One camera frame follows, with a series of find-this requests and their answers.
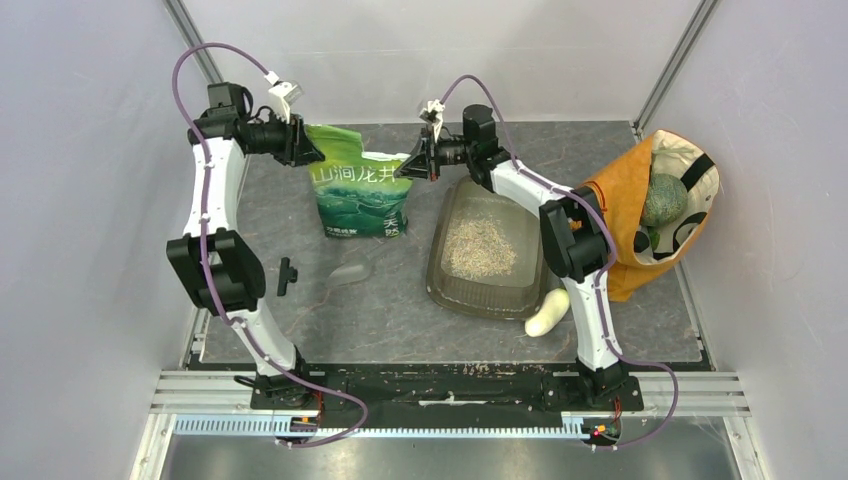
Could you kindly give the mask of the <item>green litter bag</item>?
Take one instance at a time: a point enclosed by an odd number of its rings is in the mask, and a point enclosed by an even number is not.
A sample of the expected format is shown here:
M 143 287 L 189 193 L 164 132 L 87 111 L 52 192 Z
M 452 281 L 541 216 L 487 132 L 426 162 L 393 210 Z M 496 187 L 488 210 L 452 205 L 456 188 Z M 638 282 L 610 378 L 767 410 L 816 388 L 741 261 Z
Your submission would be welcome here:
M 362 136 L 330 125 L 308 125 L 324 160 L 308 166 L 318 215 L 328 238 L 393 238 L 406 231 L 412 181 L 394 176 L 407 153 L 370 152 Z

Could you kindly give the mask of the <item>clear plastic scoop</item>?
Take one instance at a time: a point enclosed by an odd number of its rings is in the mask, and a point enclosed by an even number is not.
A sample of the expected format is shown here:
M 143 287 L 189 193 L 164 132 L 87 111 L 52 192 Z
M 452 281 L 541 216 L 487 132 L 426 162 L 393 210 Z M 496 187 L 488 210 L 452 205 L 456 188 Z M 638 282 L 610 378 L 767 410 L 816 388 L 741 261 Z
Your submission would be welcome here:
M 374 272 L 377 260 L 398 246 L 400 243 L 386 242 L 367 252 L 353 255 L 328 275 L 325 286 L 335 289 L 368 279 Z

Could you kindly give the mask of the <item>black bag clip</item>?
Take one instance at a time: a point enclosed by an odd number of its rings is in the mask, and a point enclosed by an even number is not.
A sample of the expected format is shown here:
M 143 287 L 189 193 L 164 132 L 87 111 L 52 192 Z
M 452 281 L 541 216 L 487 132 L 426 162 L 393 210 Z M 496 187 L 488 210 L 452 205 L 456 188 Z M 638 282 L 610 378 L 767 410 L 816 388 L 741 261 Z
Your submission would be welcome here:
M 291 259 L 289 257 L 282 257 L 278 269 L 276 296 L 284 297 L 288 292 L 289 286 L 291 284 L 296 284 L 298 282 L 298 278 L 298 269 L 292 265 Z

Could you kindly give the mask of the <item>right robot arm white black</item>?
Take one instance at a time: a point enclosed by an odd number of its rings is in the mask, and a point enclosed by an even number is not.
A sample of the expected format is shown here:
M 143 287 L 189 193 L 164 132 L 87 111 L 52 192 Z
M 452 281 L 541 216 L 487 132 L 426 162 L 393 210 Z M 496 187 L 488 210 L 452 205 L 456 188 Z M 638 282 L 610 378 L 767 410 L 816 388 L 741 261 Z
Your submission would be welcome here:
M 588 408 L 604 408 L 629 375 L 617 349 L 607 291 L 615 243 L 595 194 L 556 184 L 503 148 L 492 108 L 466 107 L 461 134 L 447 137 L 441 134 L 443 110 L 438 100 L 421 110 L 425 125 L 395 177 L 435 181 L 442 167 L 463 165 L 476 184 L 538 219 L 544 260 L 567 291 L 577 329 L 577 395 Z

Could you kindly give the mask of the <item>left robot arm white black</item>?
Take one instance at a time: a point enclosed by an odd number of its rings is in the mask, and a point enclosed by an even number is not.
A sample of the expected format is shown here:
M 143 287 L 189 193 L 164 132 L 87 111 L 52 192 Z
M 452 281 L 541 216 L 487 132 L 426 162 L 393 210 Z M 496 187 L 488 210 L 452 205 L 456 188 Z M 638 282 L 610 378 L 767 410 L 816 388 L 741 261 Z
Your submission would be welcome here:
M 264 267 L 238 231 L 237 211 L 248 156 L 268 154 L 299 167 L 324 160 L 291 106 L 301 87 L 276 81 L 265 120 L 253 97 L 235 83 L 211 84 L 208 108 L 189 122 L 195 164 L 192 207 L 166 256 L 192 303 L 220 318 L 243 342 L 256 374 L 236 377 L 260 398 L 290 408 L 307 405 L 322 387 L 303 374 L 298 348 L 279 329 L 265 301 Z

